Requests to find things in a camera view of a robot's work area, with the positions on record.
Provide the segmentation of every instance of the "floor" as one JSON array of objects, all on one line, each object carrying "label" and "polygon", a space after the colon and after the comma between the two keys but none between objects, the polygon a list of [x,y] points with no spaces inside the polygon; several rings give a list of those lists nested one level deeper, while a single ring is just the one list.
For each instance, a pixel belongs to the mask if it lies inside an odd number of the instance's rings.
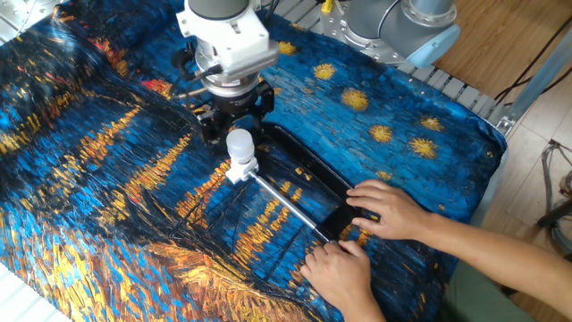
[{"label": "floor", "polygon": [[[458,24],[463,33],[437,65],[491,97],[518,77],[572,15],[572,1],[569,0],[457,0],[456,4]],[[533,68],[529,75],[539,67]],[[540,230],[534,224],[545,210],[541,154],[550,139],[572,148],[570,89],[572,77],[540,97],[509,135],[509,161],[484,219],[484,229],[556,253],[559,253],[558,248],[551,242],[548,231]],[[517,93],[511,94],[507,102]],[[562,157],[555,157],[551,168],[553,185],[557,186],[571,169]],[[568,321],[527,295],[518,293],[512,300],[540,322]]]}]

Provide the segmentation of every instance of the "white cylindrical handle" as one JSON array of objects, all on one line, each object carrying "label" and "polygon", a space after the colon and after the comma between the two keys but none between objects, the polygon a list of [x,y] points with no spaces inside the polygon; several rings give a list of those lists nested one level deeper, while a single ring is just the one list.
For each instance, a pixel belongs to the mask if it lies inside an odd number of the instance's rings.
[{"label": "white cylindrical handle", "polygon": [[226,136],[226,147],[232,161],[246,164],[254,157],[254,142],[252,135],[246,130],[238,129],[231,131]]}]

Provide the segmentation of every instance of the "power cord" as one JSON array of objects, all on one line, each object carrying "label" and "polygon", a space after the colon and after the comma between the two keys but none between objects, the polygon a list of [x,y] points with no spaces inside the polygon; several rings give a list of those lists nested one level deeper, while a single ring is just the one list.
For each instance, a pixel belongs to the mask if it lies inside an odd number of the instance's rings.
[{"label": "power cord", "polygon": [[270,7],[268,8],[268,13],[266,13],[264,24],[267,24],[270,21],[279,3],[280,0],[272,0],[272,2],[270,3]]},{"label": "power cord", "polygon": [[[554,203],[554,198],[552,195],[552,182],[550,167],[552,162],[552,155],[555,150],[566,159],[566,161],[572,166],[572,162],[566,156],[565,150],[572,152],[572,149],[567,148],[555,140],[549,142],[549,146],[543,151],[543,172],[544,172],[544,186],[546,188],[546,213],[549,214],[554,208],[562,205],[565,200]],[[572,171],[565,176],[560,183],[560,193],[568,198],[572,199]],[[560,227],[560,221],[565,217],[559,219],[555,225],[551,228],[551,234],[554,241],[564,250],[567,254],[572,254],[572,241],[566,236]]]},{"label": "power cord", "polygon": [[[515,82],[510,85],[509,87],[507,87],[506,89],[504,89],[503,91],[501,91],[499,93],[499,95],[497,95],[494,100],[496,101],[496,105],[502,103],[502,101],[509,95],[509,93],[517,88],[520,87],[522,85],[527,84],[528,82],[530,82],[532,80],[532,77],[527,78],[526,80],[522,80],[523,78],[525,78],[526,74],[528,72],[530,72],[530,70],[533,68],[533,66],[538,62],[538,60],[540,59],[540,57],[542,57],[542,55],[546,52],[546,50],[548,49],[548,47],[550,47],[550,45],[554,42],[554,40],[556,40],[556,38],[558,37],[558,35],[560,33],[562,33],[562,31],[564,31],[564,29],[570,24],[570,22],[572,22],[572,16],[570,16],[561,26],[558,30],[556,30],[556,32],[554,33],[554,35],[552,35],[552,37],[550,38],[550,40],[548,40],[548,42],[546,43],[546,45],[544,45],[543,49],[538,53],[538,55],[536,55],[536,57],[533,59],[533,61],[525,68],[525,70],[520,74],[520,76],[518,76],[517,80],[515,80]],[[567,78],[569,76],[569,74],[572,73],[572,68],[568,69],[562,76],[560,76],[560,78],[558,78],[557,80],[555,80],[549,87],[547,87],[544,91],[543,94],[546,93],[547,91],[553,89],[556,85],[558,85],[560,82],[562,82],[565,78]],[[511,106],[513,103],[507,103],[505,104],[506,106]]]}]

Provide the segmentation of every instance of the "human hand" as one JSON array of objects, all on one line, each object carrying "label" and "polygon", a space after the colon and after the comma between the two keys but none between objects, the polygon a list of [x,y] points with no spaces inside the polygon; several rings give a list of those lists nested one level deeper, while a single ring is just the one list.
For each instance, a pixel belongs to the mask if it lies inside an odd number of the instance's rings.
[{"label": "human hand", "polygon": [[425,233],[431,214],[401,189],[378,180],[368,180],[348,191],[348,204],[379,214],[379,223],[365,218],[355,218],[352,223],[370,233],[390,240],[417,240]]},{"label": "human hand", "polygon": [[346,321],[384,321],[371,290],[369,258],[355,241],[316,247],[300,272]]}]

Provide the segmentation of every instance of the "wrinkled cloth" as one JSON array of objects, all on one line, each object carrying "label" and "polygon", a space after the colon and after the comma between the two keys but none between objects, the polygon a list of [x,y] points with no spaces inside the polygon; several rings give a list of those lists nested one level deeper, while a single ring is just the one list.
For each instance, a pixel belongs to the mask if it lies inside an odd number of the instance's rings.
[{"label": "wrinkled cloth", "polygon": [[[167,99],[181,7],[80,0],[0,47],[0,261],[76,321],[342,320],[299,273],[308,229],[255,183],[231,185],[224,148]],[[333,39],[279,17],[268,28],[288,50],[262,72],[267,121],[352,184],[380,178],[469,221],[507,147],[490,124]],[[337,206],[279,148],[257,153],[316,222]],[[342,237],[370,256],[388,320],[433,319],[457,260]]]}]

